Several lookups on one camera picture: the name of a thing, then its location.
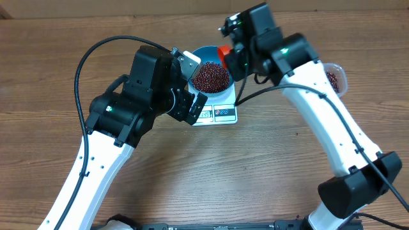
clear cup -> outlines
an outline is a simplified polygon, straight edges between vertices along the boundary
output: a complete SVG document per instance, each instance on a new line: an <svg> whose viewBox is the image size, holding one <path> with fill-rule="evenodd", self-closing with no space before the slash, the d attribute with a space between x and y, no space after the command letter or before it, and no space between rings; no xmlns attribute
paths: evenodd
<svg viewBox="0 0 409 230"><path fill-rule="evenodd" d="M337 95L338 97L344 96L348 90L348 80L344 69L335 63L324 63L324 71L325 73L330 72L335 74L339 88L339 93L337 93Z"/></svg>

wire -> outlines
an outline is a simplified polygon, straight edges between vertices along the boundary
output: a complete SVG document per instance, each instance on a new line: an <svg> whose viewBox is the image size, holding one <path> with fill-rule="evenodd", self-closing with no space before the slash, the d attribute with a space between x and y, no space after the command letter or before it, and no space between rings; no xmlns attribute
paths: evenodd
<svg viewBox="0 0 409 230"><path fill-rule="evenodd" d="M158 49L162 49L166 52L170 52L170 50L166 49L165 47L158 45L154 42L145 40L143 38L138 38L135 36L127 36L127 35L119 35L119 36L113 36L110 38L106 38L98 43L96 43L95 45L93 45L91 48L89 48L89 50L84 54L84 56L82 57L81 61L78 64L77 67L77 71L75 73L75 80L74 80L74 96L75 96L75 105L77 106L77 111L78 111L78 117L79 117L79 123L81 124L81 130L82 130L82 135L84 137L84 162L82 163L82 168L81 168L81 172L78 178L78 182L74 188L74 191L72 192L71 198L68 201L68 204L66 205L63 214L61 215L61 217L59 218L54 230L58 230L62 223L64 222L65 217L67 216L68 212L70 211L70 208L75 200L75 198L77 197L79 188L81 186L81 183L84 179L85 176L87 176L86 174L86 169L87 169L87 164L88 164L88 152L89 152L89 145L88 145L88 134L87 134L87 130L86 130L86 126L85 126L85 120L84 120L84 115L82 114L82 108L81 108L81 103L79 100L79 90L78 90L78 84L79 84L79 74L81 72L82 66L85 63L85 60L87 60L88 56L99 46L107 43L107 42L111 42L113 40L135 40L138 42L143 42L146 43L148 45L152 45Z"/></svg>
<svg viewBox="0 0 409 230"><path fill-rule="evenodd" d="M390 227L394 227L394 228L396 228L396 229L403 229L403 230L409 229L409 227L405 227L405 226L401 226L401 225L398 225L398 224L394 224L394 223L392 223L392 222L386 221L386 220L384 220L384 219L381 219L381 218L379 218L379 217L375 217L374 215L370 215L370 214L367 214L367 213L355 213L355 214L353 214L353 216L354 216L354 217L367 217L367 218L376 220L376 221L378 221L378 222L381 222L382 224L386 224L386 225L388 225L388 226L390 226Z"/></svg>
<svg viewBox="0 0 409 230"><path fill-rule="evenodd" d="M118 77L112 84L110 84L105 90L106 93L112 93L116 88L118 88L122 83L124 83L128 79L128 75L123 74L120 77Z"/></svg>
<svg viewBox="0 0 409 230"><path fill-rule="evenodd" d="M351 128L347 124L345 118L343 117L343 115L341 114L339 109L335 106L335 104L326 96L326 94L324 94L324 93L322 93L322 92L320 92L320 91L318 91L318 90L316 90L314 88L308 87L308 86L303 86L303 85L299 85L299 84L283 84L283 85L280 85L280 86L272 86L272 87L269 87L269 88L265 88L265 89L262 89L262 90L260 90L258 92L255 92L255 93L253 93L253 94L251 94L249 96L246 96L241 101L237 102L236 106L239 106L239 105L243 104L244 102L250 100L251 98L254 98L255 96L258 96L258 95L261 95L263 93L273 91L273 90L276 90L276 89L284 89L284 88L305 89L305 90L311 91L313 93L316 93L320 98L324 99L332 107L334 112L338 115L338 117L341 120L342 124L344 125L346 131L350 135L350 137L352 139L352 142L357 147L357 151L359 151L359 153L362 155L362 157L364 157L365 161L372 167L372 169L380 177L380 179L389 187L389 189L393 192L393 194L396 196L398 201L403 205L403 207L405 207L406 211L409 212L409 206L406 203L406 201L403 199L401 194L399 194L399 192L395 189L395 187L391 183L389 183L388 179L382 174L382 172L377 168L377 166L375 166L373 164L371 159L369 159L369 157L366 155L363 147L358 143L357 138L352 133Z"/></svg>
<svg viewBox="0 0 409 230"><path fill-rule="evenodd" d="M265 84L269 79L270 77L266 77L263 81L260 82L258 80L258 74L254 74L254 81L256 82L256 84Z"/></svg>
<svg viewBox="0 0 409 230"><path fill-rule="evenodd" d="M235 105L237 104L237 102L240 100L240 97L243 94L243 90L244 90L244 86L245 83L247 82L247 73L249 72L249 53L246 53L246 58L245 58L245 71L244 71L244 79L243 79L243 83L242 83L242 87L240 87L240 91L238 92L236 101L235 101Z"/></svg>

orange object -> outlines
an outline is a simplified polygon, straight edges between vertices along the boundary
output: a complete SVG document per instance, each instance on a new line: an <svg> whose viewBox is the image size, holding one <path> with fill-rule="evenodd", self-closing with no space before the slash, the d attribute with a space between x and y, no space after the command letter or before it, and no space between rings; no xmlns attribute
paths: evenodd
<svg viewBox="0 0 409 230"><path fill-rule="evenodd" d="M219 59L222 62L223 68L227 69L227 65L224 62L224 57L228 55L231 51L231 47L229 45L221 46L217 48L217 54L219 55Z"/></svg>

wooden table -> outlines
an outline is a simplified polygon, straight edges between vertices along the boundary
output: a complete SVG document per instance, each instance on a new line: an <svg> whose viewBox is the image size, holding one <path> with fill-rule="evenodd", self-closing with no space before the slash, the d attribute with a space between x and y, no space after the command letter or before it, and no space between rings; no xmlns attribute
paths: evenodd
<svg viewBox="0 0 409 230"><path fill-rule="evenodd" d="M136 35L194 50L228 43L227 15L99 17L0 21L0 229L36 229L78 152L81 130L73 77L82 55L113 35ZM276 13L286 35L306 35L323 62L348 75L343 102L384 152L404 167L394 185L409 201L409 11ZM80 91L91 100L128 73L133 41L104 45L86 61ZM244 94L261 89L249 83ZM279 93L243 104L231 126L192 128L161 116L118 173L96 216L121 213L140 223L200 224L295 219L320 202L332 177L327 156ZM409 225L389 192L364 211ZM366 229L387 229L364 220Z"/></svg>

red beans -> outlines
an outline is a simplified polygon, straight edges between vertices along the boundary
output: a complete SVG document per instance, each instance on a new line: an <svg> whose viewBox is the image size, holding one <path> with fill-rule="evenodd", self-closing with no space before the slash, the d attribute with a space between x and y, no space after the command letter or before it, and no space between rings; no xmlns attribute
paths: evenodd
<svg viewBox="0 0 409 230"><path fill-rule="evenodd" d="M335 74L327 72L327 78L331 83L332 89L334 89L336 93L339 93L338 80Z"/></svg>
<svg viewBox="0 0 409 230"><path fill-rule="evenodd" d="M200 92L219 93L229 87L230 75L220 64L206 62L192 83Z"/></svg>

